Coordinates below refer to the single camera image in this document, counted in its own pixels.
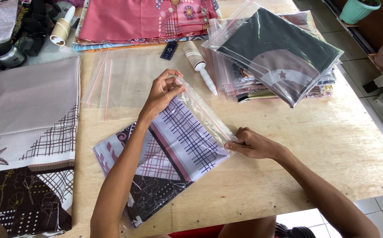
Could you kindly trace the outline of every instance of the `star print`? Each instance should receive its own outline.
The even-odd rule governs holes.
[[[285,73],[283,71],[281,71],[281,73],[279,73],[279,76],[280,76],[280,78],[285,78]]]

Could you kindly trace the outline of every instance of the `person's left hand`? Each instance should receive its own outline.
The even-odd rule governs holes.
[[[152,121],[160,112],[162,112],[169,104],[169,102],[175,97],[175,95],[181,93],[184,90],[184,85],[178,85],[173,87],[175,77],[170,75],[176,75],[183,77],[183,75],[174,69],[166,69],[159,77],[157,77],[152,84],[149,97],[140,112],[139,119],[145,119]]]

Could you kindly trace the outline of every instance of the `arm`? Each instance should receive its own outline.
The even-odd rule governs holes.
[[[226,149],[246,156],[278,162],[300,184],[309,200],[344,238],[380,238],[379,231],[346,196],[306,167],[287,148],[249,128],[239,128],[237,138],[244,144],[226,143]]]
[[[173,97],[184,89],[184,85],[171,88],[175,78],[168,78],[169,75],[183,76],[176,70],[167,69],[153,81],[149,97],[137,119],[136,127],[100,189],[90,220],[91,238],[117,238],[120,235],[121,215],[139,163],[147,128],[152,120],[167,107]]]

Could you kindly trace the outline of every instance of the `hand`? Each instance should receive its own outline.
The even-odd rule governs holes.
[[[170,75],[183,77],[180,72],[173,69],[166,69],[159,77],[157,77],[153,81],[152,89],[150,90],[149,97],[140,112],[139,119],[145,119],[148,120],[148,122],[151,122],[168,106],[175,95],[184,90],[184,85],[173,87],[175,77],[168,78]]]
[[[236,137],[244,144],[229,142],[226,143],[224,147],[255,159],[269,158],[279,160],[289,151],[280,143],[259,135],[248,127],[240,127],[236,133]]]

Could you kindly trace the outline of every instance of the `plywood tabletop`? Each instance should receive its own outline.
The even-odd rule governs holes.
[[[242,0],[219,0],[224,17]],[[275,13],[297,11],[291,0],[260,0]],[[92,74],[93,52],[82,56],[81,92]],[[281,100],[231,103],[196,89],[235,132],[250,127],[287,146],[303,163],[351,200],[383,195],[383,135],[346,80],[337,72],[335,95],[308,98],[294,109]],[[77,134],[73,227],[61,238],[89,237],[89,223],[104,176],[92,147],[129,122],[98,122],[98,109],[81,105]],[[153,217],[122,237],[144,237],[313,208],[299,184],[273,160],[236,154],[175,197]]]

